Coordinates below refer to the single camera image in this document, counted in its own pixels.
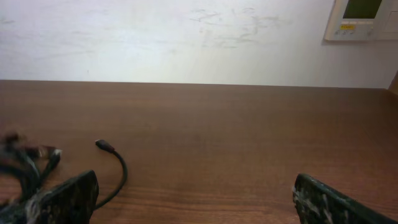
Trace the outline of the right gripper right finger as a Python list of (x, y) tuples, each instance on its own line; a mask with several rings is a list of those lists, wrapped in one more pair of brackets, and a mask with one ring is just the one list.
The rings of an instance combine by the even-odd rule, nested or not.
[(298, 174), (292, 193), (301, 224), (397, 224), (308, 174)]

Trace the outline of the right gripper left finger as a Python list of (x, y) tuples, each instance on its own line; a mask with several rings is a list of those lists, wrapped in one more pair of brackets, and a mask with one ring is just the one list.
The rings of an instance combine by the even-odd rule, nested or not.
[(24, 202), (1, 210), (1, 224), (44, 224), (90, 222), (99, 194), (93, 170), (81, 173)]

